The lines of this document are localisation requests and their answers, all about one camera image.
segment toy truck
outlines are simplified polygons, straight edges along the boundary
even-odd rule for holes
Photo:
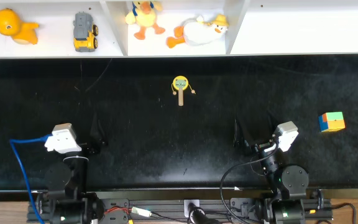
[[[75,14],[74,47],[77,52],[93,52],[98,48],[96,36],[99,34],[98,26],[93,24],[91,15],[85,12]]]

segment toy cube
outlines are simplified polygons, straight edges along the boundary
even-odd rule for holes
[[[342,112],[329,112],[318,117],[320,131],[339,131],[345,128]]]

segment blue cable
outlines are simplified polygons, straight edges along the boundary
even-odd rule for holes
[[[47,141],[47,139],[48,139],[49,136],[51,136],[51,135],[48,134],[48,135],[46,135],[46,136],[44,136],[44,137],[41,137],[41,138],[28,139],[28,140],[15,140],[15,139],[10,139],[10,140],[9,140],[9,143],[11,144],[12,150],[13,150],[15,156],[16,156],[16,159],[17,159],[17,161],[19,162],[20,168],[22,169],[23,176],[24,176],[25,186],[27,187],[27,191],[28,191],[28,193],[29,193],[30,202],[31,202],[32,208],[34,209],[35,216],[38,218],[38,221],[39,221],[41,224],[45,224],[45,223],[44,223],[44,221],[42,220],[40,214],[38,213],[37,207],[35,206],[34,199],[32,198],[32,194],[31,194],[31,189],[30,189],[29,180],[28,180],[28,178],[27,178],[27,174],[25,173],[24,166],[23,166],[23,164],[22,164],[22,161],[20,160],[19,154],[18,154],[17,151],[16,151],[16,148],[15,148],[14,143],[23,144],[23,143],[33,143],[33,142],[45,142],[45,141]]]

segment duck beak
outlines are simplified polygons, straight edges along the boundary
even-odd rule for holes
[[[146,14],[149,14],[151,11],[152,11],[152,7],[150,6],[150,2],[146,1],[146,2],[143,2],[141,5],[140,5],[140,9],[146,13]]]

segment black table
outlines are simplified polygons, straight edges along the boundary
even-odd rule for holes
[[[267,111],[298,126],[288,160],[309,170],[311,187],[358,188],[358,55],[113,59],[85,93],[108,62],[0,60],[0,190],[25,189],[10,138],[64,122],[86,135],[93,113],[109,146],[90,157],[88,190],[218,187],[228,168],[251,159],[232,147],[234,118],[265,136]],[[183,107],[170,87],[177,75],[196,90],[185,91]],[[320,133],[318,116],[330,111],[343,112],[345,130]],[[45,189],[61,156],[42,144],[17,149],[32,189]],[[267,188],[250,167],[226,180]]]

